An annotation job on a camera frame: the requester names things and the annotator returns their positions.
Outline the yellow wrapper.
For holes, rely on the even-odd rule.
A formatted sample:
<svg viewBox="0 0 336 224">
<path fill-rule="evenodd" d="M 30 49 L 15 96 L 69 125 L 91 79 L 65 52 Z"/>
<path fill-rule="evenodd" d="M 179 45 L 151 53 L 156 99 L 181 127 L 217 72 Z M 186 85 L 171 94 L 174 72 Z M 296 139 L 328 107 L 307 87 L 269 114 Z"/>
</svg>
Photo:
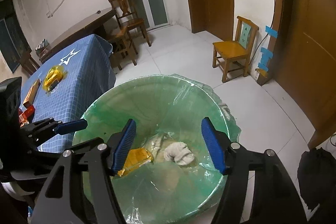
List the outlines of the yellow wrapper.
<svg viewBox="0 0 336 224">
<path fill-rule="evenodd" d="M 153 162 L 153 160 L 154 160 L 153 155 L 147 149 L 145 148 L 131 149 L 126 158 L 123 169 L 118 171 L 117 174 L 119 177 L 126 176 L 127 174 L 138 169 L 139 167 L 147 163 Z"/>
</svg>

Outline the grey sock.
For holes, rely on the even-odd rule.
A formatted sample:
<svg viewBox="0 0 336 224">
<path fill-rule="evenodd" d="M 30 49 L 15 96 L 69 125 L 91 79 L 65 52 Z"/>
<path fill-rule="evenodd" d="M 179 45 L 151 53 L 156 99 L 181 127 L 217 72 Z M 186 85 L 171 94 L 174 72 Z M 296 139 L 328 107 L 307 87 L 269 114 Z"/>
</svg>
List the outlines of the grey sock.
<svg viewBox="0 0 336 224">
<path fill-rule="evenodd" d="M 194 153 L 181 141 L 169 144 L 163 152 L 163 157 L 166 161 L 172 161 L 180 166 L 187 166 L 195 160 Z"/>
</svg>

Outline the green lined trash bin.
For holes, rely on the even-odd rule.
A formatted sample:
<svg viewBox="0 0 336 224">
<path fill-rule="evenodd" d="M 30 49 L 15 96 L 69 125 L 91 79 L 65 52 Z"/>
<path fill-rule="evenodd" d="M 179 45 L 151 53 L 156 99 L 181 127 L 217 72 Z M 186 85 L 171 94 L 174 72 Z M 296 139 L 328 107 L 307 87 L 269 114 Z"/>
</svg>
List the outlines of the green lined trash bin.
<svg viewBox="0 0 336 224">
<path fill-rule="evenodd" d="M 111 179 L 125 221 L 186 223 L 215 206 L 226 183 L 201 134 L 205 117 L 232 141 L 238 139 L 236 120 L 210 86 L 179 75 L 139 77 L 93 102 L 83 114 L 88 127 L 76 132 L 73 143 L 107 141 L 133 119 L 137 130 L 132 147 L 147 149 L 154 160 Z M 177 141 L 194 153 L 191 164 L 180 166 L 164 159 L 165 148 Z"/>
</svg>

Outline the red cigarette box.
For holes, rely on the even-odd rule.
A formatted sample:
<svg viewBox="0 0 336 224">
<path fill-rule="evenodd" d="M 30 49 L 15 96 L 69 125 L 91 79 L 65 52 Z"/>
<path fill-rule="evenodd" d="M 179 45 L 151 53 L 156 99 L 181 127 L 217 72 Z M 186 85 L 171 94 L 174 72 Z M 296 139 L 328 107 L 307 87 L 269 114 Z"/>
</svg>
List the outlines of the red cigarette box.
<svg viewBox="0 0 336 224">
<path fill-rule="evenodd" d="M 30 105 L 28 108 L 26 108 L 25 111 L 18 109 L 19 123 L 28 122 L 29 119 L 34 115 L 34 113 L 35 108 L 33 105 Z"/>
</svg>

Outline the orange upright box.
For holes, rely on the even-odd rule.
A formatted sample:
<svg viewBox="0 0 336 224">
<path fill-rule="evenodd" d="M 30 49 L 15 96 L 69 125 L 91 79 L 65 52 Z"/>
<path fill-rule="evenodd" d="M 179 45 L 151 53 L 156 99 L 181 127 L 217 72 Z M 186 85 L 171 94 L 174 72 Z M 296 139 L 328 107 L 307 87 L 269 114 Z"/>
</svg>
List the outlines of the orange upright box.
<svg viewBox="0 0 336 224">
<path fill-rule="evenodd" d="M 37 79 L 30 87 L 25 99 L 23 100 L 23 106 L 25 108 L 29 108 L 31 105 L 33 105 L 38 88 L 41 85 L 41 79 Z"/>
</svg>

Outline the blue star tablecloth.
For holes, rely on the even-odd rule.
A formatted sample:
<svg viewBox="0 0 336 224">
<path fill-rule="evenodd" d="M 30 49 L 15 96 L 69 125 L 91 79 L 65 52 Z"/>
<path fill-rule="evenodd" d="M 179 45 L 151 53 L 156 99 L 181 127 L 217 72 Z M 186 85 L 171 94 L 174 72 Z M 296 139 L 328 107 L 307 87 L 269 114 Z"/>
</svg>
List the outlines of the blue star tablecloth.
<svg viewBox="0 0 336 224">
<path fill-rule="evenodd" d="M 116 76 L 110 64 L 112 45 L 97 35 L 88 35 L 56 53 L 22 85 L 25 98 L 31 85 L 44 80 L 49 70 L 61 65 L 64 79 L 51 91 L 38 88 L 33 106 L 33 122 L 46 118 L 70 122 L 81 118 L 87 108 L 102 94 L 114 87 Z"/>
</svg>

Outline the yellow plastic snack bag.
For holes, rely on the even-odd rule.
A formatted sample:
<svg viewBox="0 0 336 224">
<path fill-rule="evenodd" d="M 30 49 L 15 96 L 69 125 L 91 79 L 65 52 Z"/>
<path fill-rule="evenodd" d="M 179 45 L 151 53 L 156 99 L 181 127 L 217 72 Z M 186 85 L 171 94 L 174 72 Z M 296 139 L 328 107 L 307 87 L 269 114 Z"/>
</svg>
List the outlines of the yellow plastic snack bag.
<svg viewBox="0 0 336 224">
<path fill-rule="evenodd" d="M 53 66 L 47 73 L 43 81 L 43 89 L 50 93 L 63 79 L 66 78 L 67 71 L 62 65 Z"/>
</svg>

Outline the left dark wooden chair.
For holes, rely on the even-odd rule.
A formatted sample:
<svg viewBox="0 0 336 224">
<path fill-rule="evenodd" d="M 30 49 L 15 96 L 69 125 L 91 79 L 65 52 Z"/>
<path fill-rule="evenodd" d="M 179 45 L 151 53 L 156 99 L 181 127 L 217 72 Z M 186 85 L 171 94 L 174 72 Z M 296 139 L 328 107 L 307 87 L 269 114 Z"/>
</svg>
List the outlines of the left dark wooden chair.
<svg viewBox="0 0 336 224">
<path fill-rule="evenodd" d="M 19 63 L 30 76 L 40 68 L 40 65 L 32 58 L 29 52 L 23 53 Z"/>
</svg>

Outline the dark wooden chair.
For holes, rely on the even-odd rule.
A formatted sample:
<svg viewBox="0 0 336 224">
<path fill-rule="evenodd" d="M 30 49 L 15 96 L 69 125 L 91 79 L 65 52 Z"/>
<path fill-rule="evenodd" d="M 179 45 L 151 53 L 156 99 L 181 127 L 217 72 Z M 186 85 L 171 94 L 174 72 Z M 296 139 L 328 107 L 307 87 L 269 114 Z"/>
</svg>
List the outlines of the dark wooden chair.
<svg viewBox="0 0 336 224">
<path fill-rule="evenodd" d="M 108 0 L 108 2 L 116 13 L 120 29 L 126 30 L 127 35 L 130 37 L 130 31 L 139 28 L 148 46 L 151 47 L 145 20 L 138 15 L 134 0 Z"/>
<path fill-rule="evenodd" d="M 32 58 L 29 52 L 23 53 L 19 63 L 30 76 L 40 68 L 40 65 Z"/>
</svg>

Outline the small yellow wooden chair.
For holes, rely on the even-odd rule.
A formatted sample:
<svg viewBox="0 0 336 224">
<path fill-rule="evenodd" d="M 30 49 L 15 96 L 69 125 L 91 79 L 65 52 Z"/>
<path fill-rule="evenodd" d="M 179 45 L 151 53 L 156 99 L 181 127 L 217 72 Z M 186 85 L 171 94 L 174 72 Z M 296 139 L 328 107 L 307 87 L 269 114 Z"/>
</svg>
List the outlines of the small yellow wooden chair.
<svg viewBox="0 0 336 224">
<path fill-rule="evenodd" d="M 222 83 L 228 81 L 230 72 L 243 70 L 243 77 L 248 76 L 252 48 L 259 27 L 249 19 L 237 16 L 235 39 L 213 43 L 213 68 L 221 67 Z"/>
</svg>

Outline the dark window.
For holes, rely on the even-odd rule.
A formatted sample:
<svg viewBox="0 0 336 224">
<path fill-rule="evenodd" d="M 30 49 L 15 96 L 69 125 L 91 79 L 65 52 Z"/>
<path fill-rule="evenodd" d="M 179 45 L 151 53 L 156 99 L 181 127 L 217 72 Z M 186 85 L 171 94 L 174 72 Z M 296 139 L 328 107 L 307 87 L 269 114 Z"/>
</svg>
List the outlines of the dark window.
<svg viewBox="0 0 336 224">
<path fill-rule="evenodd" d="M 1 1 L 0 13 L 1 53 L 14 73 L 20 65 L 19 60 L 24 53 L 31 52 L 31 47 L 18 22 L 13 0 Z"/>
</svg>

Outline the dark wooden dining table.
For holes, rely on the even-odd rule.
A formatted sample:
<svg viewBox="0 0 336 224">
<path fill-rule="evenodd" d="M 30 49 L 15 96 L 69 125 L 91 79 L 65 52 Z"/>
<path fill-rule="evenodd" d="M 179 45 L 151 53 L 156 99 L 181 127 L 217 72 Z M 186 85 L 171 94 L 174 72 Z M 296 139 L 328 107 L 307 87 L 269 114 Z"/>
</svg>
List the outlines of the dark wooden dining table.
<svg viewBox="0 0 336 224">
<path fill-rule="evenodd" d="M 106 37 L 106 30 L 104 28 L 104 23 L 112 19 L 116 15 L 114 9 L 107 8 L 101 10 L 100 13 L 95 13 L 87 18 L 76 23 L 68 30 L 63 32 L 58 36 L 39 57 L 39 60 L 44 64 L 48 59 L 54 56 L 56 53 L 60 52 L 64 48 L 70 46 L 77 40 L 84 38 L 91 34 L 96 34 L 103 38 Z"/>
</svg>

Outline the brown entrance door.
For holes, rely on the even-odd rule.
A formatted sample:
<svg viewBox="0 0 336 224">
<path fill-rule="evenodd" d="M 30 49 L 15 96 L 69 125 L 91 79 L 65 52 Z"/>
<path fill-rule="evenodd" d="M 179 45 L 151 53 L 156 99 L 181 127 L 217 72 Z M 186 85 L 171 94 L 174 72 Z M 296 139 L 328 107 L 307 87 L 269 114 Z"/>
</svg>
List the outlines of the brown entrance door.
<svg viewBox="0 0 336 224">
<path fill-rule="evenodd" d="M 335 133 L 335 0 L 292 0 L 275 80 L 315 129 L 309 149 Z"/>
</svg>

